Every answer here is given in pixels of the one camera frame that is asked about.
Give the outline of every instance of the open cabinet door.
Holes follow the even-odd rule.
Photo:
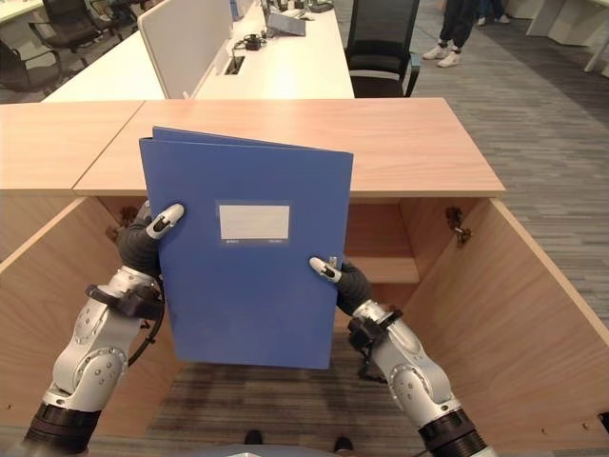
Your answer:
[[[405,321],[496,449],[609,447],[609,330],[501,201],[462,226]]]
[[[108,227],[116,221],[96,198],[78,198],[0,264],[0,425],[29,426],[88,299],[85,288],[107,284],[120,267]],[[97,433],[144,436],[180,366],[164,322],[112,395]]]

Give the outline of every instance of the folder label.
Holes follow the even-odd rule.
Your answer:
[[[289,239],[288,205],[219,205],[218,214],[223,243],[276,244]]]

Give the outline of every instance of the robot finger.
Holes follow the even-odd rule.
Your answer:
[[[343,276],[340,271],[330,266],[327,262],[323,261],[319,257],[309,258],[308,264],[311,266],[311,268],[313,268],[313,270],[315,270],[315,272],[317,272],[317,274],[324,277],[331,283],[338,283]]]
[[[152,222],[146,227],[146,233],[154,240],[160,240],[165,234],[173,229],[178,223],[182,216],[184,216],[185,208],[179,203],[171,205],[158,216],[154,218]]]

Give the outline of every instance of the black office chair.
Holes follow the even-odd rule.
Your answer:
[[[111,22],[115,28],[130,26],[137,22],[137,16],[131,10],[127,1],[109,5],[107,0],[92,0],[90,5],[99,17],[97,21],[102,21],[101,17],[106,16],[110,19],[106,22]]]
[[[97,24],[85,4],[85,0],[43,0],[48,22],[30,22],[29,28],[40,42],[52,50],[76,50],[93,44],[104,30],[115,32],[111,24]],[[80,57],[86,67],[87,59]]]
[[[354,0],[344,51],[349,71],[381,71],[387,75],[352,74],[356,98],[410,96],[421,70],[421,57],[410,52],[418,9],[419,0]],[[408,67],[410,77],[404,93]]]
[[[55,63],[50,66],[28,68],[28,62],[46,54],[55,57]],[[59,53],[56,50],[46,50],[29,59],[22,59],[18,50],[12,50],[0,41],[0,86],[14,92],[39,92],[49,95],[61,84],[64,73]]]

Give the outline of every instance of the wooden countertop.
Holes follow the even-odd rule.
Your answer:
[[[161,126],[353,152],[354,197],[504,192],[439,98],[36,104],[0,116],[0,191],[145,195],[138,140]]]
[[[0,106],[0,192],[72,193],[141,101]]]

